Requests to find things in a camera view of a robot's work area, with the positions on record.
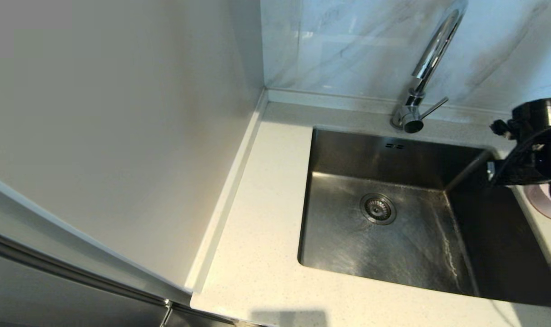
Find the faucet spout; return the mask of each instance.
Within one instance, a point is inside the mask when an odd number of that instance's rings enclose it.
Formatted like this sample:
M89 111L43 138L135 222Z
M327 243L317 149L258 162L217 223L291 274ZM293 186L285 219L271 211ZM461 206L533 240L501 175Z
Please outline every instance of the faucet spout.
M467 0L455 0L444 12L437 30L412 73L414 83L408 91L408 98L394 112L390 120L395 128L402 129L407 133L418 132L423 127L422 119L444 103L440 101L425 114L419 114L418 112L419 105L425 97L425 87L427 87L429 79L435 72L435 68L441 62L443 54L455 35L466 10Z

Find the speckled countertop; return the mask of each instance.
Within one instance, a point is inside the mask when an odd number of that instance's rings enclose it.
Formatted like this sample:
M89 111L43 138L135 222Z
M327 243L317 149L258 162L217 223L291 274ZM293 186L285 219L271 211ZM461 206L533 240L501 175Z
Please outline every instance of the speckled countertop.
M313 126L497 149L514 143L485 125L428 120L417 134L389 116L270 103L203 291L191 306L282 327L551 327L551 308L437 292L304 267L298 242ZM551 261L551 220L520 202Z

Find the sink drain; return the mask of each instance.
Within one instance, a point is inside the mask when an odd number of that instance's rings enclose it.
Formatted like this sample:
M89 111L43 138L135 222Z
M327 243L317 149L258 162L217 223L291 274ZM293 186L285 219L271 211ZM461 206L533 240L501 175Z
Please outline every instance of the sink drain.
M366 194L360 200L360 209L369 221L378 225L388 225L396 218L392 202L379 193Z

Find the white wall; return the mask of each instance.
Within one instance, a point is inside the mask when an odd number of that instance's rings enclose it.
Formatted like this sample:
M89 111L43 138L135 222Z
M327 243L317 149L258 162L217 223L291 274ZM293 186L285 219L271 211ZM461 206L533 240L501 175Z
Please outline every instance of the white wall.
M263 0L265 85L399 99L452 0ZM551 97L551 0L469 0L426 104L508 112Z
M0 180L182 285L262 87L255 0L0 0Z

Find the kitchen sink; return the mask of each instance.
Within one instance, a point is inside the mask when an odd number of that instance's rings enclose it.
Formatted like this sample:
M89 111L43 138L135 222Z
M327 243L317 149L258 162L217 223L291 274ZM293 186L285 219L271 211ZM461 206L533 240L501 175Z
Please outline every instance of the kitchen sink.
M551 306L551 271L513 191L487 184L493 157L487 149L314 129L300 263Z

